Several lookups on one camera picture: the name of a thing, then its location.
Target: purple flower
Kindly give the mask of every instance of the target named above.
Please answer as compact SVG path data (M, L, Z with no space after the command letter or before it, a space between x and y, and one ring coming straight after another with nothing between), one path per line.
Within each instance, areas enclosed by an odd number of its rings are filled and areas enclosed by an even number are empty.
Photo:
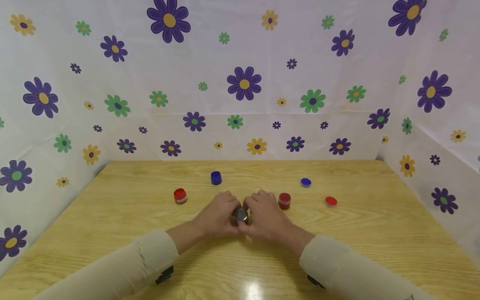
M26 166L27 163L24 160L21 160L18 165L16 160L11 160L10 168L0 169L0 173L4 175L0 178L0 185L7 185L7 192L13 192L15 188L23 191L26 184L32 183L32 178L29 176L32 174L32 168L26 168Z
M348 34L345 30L340 31L340 36L335 36L332 40L334 43L332 51L336 51L337 56L347 55L348 50L353 48L354 39L353 29L350 29Z
M337 139L335 143L330 144L331 148L329 151L332 152L333 155L343 155L346 151L350 150L350 145L352 145L352 143L347 142L346 138L343 140Z
M180 150L180 145L175 144L175 141L164 141L164 145L160 145L160 148L162 148L163 153L167 153L168 156L178 156L179 153L181 153Z
M205 117L200 116L198 111L195 113L187 112L187 116L183 117L185 121L185 127L190 127L191 131L202 131L202 127L205 127Z
M305 140L302 140L300 136L294 137L292 136L290 141L287 141L287 149L290 149L290 152L293 151L300 151L304 147L303 143Z
M38 77L34 78L35 84L30 81L25 81L25 88L31 94L24 95L24 102L27 104L34 104L32 112L36 116L40 116L43 112L50 119L53 118L53 113L58 113L59 108L55 105L59 98L55 94L51 94L52 87L49 83L42 84Z
M427 0L398 0L393 5L393 10L398 14L388 20L388 26L397 26L396 35L402 36L405 32L412 35L417 23L420 22L421 10L427 5Z
M253 74L253 68L247 67L245 73L241 67L235 68L235 76L229 75L227 82L231 84L228 88L230 94L237 93L237 100L243 100L246 96L247 100L253 99L253 93L259 93L262 88L257 84L262 81L260 75Z
M117 145L119 146L119 149L125 151L125 153L133 153L135 152L135 150L137 150L137 147L135 147L135 143L130 142L130 140L128 139L126 139L125 141L119 140Z
M390 116L390 109L387 108L385 111L380 108L377 110L377 113L370 114L370 120L368 120L367 124L372 126L372 129L378 127L378 129L382 129L385 124L388 122L388 117Z
M287 61L287 67L290 70L295 69L296 66L297 66L297 61L295 59L291 59L291 60Z
M163 31L163 40L166 43L172 41L172 35L179 43L183 42L183 32L190 32L190 24L183 21L188 16L188 9L184 6L177 8L177 0L154 0L155 8L147 9L147 16L154 20L150 29L154 34Z
M440 158L437 155L432 155L430 157L430 161L434 166L438 166L440 164Z
M443 74L438 77L437 70L432 72L430 78L425 76L423 78L423 87L419 88L417 95L421 96L418 107L423 107L425 112L432 111L432 104L440 109L445 106L445 100L442 97L448 97L452 94L452 88L449 86L444 86L448 81L448 76Z
M435 192L432 193L432 197L435 199L433 204L440 207L442 213L448 211L451 215L454 213L454 209L458 209L458 205L454 203L455 196L449 195L448 190L443 188L440 191L439 188L435 188Z
M105 43L101 43L100 47L105 49L105 52L103 53L105 57L113 56L114 62L119 62L119 59L121 61L125 61L123 56L128 54L127 50L122 49L123 46L125 46L125 43L122 41L117 41L116 36L112 36L112 38L109 36L104 36L103 39L105 40Z
M80 74L82 72L82 69L80 69L80 66L76 63L71 64L70 68L72 68L72 71L74 71L75 74Z
M0 262L8 255L15 257L20 253L19 248L27 245L24 238L27 236L27 231L22 230L20 225L17 225L13 230L9 227L3 231L4 237L0 238Z

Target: white backdrop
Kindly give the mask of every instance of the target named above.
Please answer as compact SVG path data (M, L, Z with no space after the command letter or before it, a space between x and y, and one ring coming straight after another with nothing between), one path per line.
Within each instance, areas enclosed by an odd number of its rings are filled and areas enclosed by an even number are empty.
M176 2L2 1L0 276L111 160L383 158L480 265L480 4Z

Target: flower center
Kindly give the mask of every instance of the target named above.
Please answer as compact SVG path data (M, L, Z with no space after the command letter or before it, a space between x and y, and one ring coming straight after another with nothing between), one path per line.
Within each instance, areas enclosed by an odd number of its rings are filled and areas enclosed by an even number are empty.
M11 238L8 240L8 242L5 244L5 248L10 249L16 246L18 240L17 238Z
M433 86L430 86L428 89L427 89L427 98L433 98L433 96L435 96L435 88Z
M177 20L175 20L175 17L171 13L166 13L163 16L163 23L165 23L165 26L168 28L173 28L175 27L175 24L177 23Z
M246 80L246 79L240 80L240 88L241 88L242 90L246 90L246 89L248 89L249 87L250 87L250 82L249 82L248 80Z
M407 19L409 20L415 19L418 16L419 12L420 12L420 6L414 5L410 7L410 9L407 12Z
M447 200L447 198L445 198L445 197L440 197L440 202L441 202L442 204L448 204L448 200Z
M48 104L49 102L48 96L45 93L38 94L38 99L40 99L40 102L42 102L43 104Z
M15 171L12 173L12 180L19 181L22 179L22 173L20 171Z

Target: wooden table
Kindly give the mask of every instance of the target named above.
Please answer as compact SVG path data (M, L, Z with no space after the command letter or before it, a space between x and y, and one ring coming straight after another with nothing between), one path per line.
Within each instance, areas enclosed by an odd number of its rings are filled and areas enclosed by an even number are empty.
M220 186L210 184L213 170ZM186 204L173 200L178 187ZM290 193L294 223L350 244L439 300L480 299L480 272L381 161L112 162L0 281L0 298L31 299L136 236L192 219L219 191L242 200L260 188ZM324 205L329 195L337 207ZM200 243L172 278L129 299L338 298L313 286L285 250L240 238Z

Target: yellow flower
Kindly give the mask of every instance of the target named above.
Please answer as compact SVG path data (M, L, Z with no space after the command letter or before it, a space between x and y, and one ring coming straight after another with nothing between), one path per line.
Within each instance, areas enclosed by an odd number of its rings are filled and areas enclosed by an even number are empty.
M256 140L256 139L252 139L252 142L251 143L247 143L247 151L248 152L251 152L252 155L255 155L255 154L258 154L258 155L262 155L262 151L267 151L267 142L264 142L264 140L262 138Z
M278 106L285 106L285 104L287 104L287 101L284 98L280 98L279 100L276 101L276 104Z
M278 15L275 14L274 10L267 10L262 16L262 26L264 26L266 30L273 30L273 28L278 25L277 19Z
M62 177L62 178L60 178L59 180L57 180L57 185L58 185L59 187L64 187L64 186L66 186L69 182L70 182L70 181L68 180L68 178Z
M98 146L88 145L84 149L84 160L87 162L87 165L93 165L100 155L101 151L98 149Z
M455 143L461 142L467 138L466 132L461 130L454 130L450 136Z
M20 32L24 36L27 34L32 36L34 34L33 31L36 30L35 26L32 25L32 20L25 19L25 16L22 14L19 14L18 17L13 14L10 24L13 25L16 32Z
M85 108L88 109L88 110L93 110L93 108L94 108L94 107L93 107L93 104L90 103L90 102L84 102L84 106L85 106Z
M405 177L412 177L413 173L415 172L415 160L410 159L410 154L402 155L402 160L400 160L400 172L403 172Z

